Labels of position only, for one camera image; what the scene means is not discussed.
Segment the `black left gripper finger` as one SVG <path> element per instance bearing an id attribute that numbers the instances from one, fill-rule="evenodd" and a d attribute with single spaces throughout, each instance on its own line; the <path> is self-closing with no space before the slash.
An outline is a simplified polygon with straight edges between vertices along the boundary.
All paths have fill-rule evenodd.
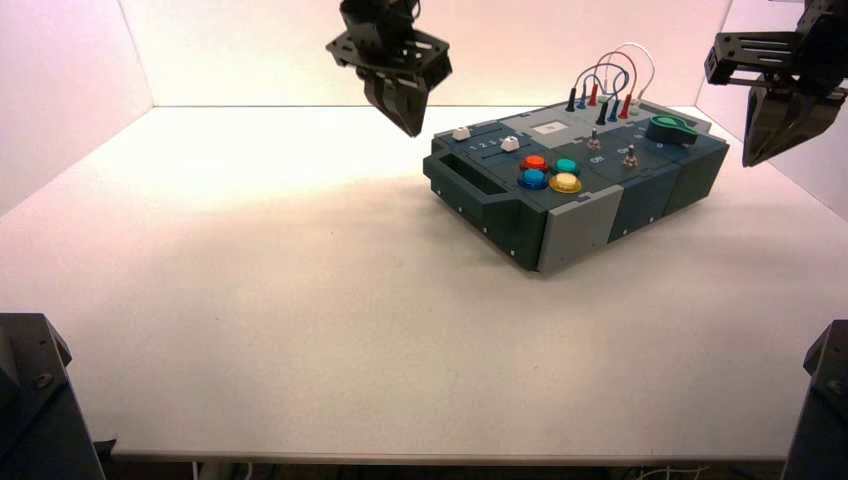
<path id="1" fill-rule="evenodd" d="M 420 134 L 427 106 L 428 93 L 419 84 L 403 78 L 395 80 L 395 123 L 410 137 Z"/>
<path id="2" fill-rule="evenodd" d="M 370 104 L 393 123 L 398 123 L 400 121 L 396 105 L 398 91 L 394 83 L 384 77 L 367 75 L 363 84 L 366 99 Z"/>

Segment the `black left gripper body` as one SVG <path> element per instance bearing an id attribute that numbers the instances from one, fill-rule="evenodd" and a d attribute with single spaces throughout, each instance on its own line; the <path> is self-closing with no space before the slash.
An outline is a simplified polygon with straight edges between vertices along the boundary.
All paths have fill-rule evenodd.
<path id="1" fill-rule="evenodd" d="M 411 27 L 349 27 L 326 45 L 335 63 L 363 81 L 434 88 L 452 74 L 449 44 Z"/>

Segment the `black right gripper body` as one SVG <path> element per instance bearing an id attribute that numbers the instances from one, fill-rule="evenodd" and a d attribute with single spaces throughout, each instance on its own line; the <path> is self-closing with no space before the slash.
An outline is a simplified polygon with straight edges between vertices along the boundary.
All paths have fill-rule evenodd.
<path id="1" fill-rule="evenodd" d="M 712 85 L 739 85 L 828 96 L 847 78 L 847 28 L 722 32 L 704 61 Z"/>

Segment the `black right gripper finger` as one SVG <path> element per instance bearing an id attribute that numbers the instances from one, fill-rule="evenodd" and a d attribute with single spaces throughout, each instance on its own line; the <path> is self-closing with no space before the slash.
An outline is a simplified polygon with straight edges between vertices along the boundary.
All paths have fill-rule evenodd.
<path id="1" fill-rule="evenodd" d="M 824 133 L 836 120 L 846 97 L 844 92 L 825 97 L 789 94 L 784 130 L 785 151 Z"/>
<path id="2" fill-rule="evenodd" d="M 786 150 L 789 93 L 752 87 L 748 96 L 743 165 L 756 166 Z"/>

